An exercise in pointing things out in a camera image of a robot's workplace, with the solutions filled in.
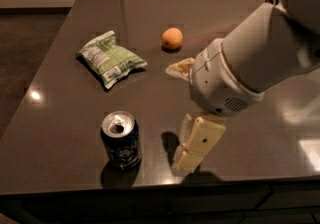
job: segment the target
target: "green bag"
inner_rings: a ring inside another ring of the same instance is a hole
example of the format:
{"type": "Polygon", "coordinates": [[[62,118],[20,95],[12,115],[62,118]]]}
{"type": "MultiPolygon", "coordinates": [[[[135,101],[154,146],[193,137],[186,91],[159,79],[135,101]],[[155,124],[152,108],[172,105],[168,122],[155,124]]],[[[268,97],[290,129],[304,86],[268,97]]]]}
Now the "green bag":
{"type": "Polygon", "coordinates": [[[147,62],[128,49],[116,44],[116,36],[109,31],[88,42],[76,56],[82,56],[89,67],[110,89],[130,71],[142,68],[147,62]]]}

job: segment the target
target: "tabletop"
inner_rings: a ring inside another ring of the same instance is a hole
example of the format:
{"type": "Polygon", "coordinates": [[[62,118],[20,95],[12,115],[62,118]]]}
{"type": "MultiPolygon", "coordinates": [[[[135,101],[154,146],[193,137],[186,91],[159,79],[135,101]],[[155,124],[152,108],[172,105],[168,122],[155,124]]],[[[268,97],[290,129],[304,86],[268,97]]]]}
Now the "tabletop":
{"type": "Polygon", "coordinates": [[[166,67],[225,37],[263,1],[76,0],[0,140],[0,194],[317,177],[319,71],[277,84],[228,118],[193,175],[170,170],[185,114],[202,109],[166,67]],[[169,27],[184,35],[176,53],[161,49],[169,27]],[[148,65],[106,90],[75,53],[110,30],[148,65]],[[104,117],[118,110],[137,121],[142,149],[139,168],[124,173],[111,168],[100,136],[104,117]]]}

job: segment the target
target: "black can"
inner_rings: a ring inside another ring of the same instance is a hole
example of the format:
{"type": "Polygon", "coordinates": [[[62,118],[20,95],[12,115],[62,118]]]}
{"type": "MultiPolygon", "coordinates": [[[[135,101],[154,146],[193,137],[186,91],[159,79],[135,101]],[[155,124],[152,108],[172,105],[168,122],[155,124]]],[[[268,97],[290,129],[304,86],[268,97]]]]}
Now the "black can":
{"type": "Polygon", "coordinates": [[[141,162],[138,124],[128,112],[107,115],[102,122],[101,136],[114,168],[125,171],[141,162]]]}

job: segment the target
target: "orange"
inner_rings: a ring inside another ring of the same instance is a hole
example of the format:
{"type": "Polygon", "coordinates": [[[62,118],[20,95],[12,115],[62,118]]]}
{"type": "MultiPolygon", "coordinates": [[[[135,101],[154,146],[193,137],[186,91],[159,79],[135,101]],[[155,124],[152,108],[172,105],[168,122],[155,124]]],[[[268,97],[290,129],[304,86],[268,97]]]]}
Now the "orange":
{"type": "Polygon", "coordinates": [[[178,28],[169,28],[161,36],[162,45],[168,50],[175,50],[182,44],[183,35],[178,28]]]}

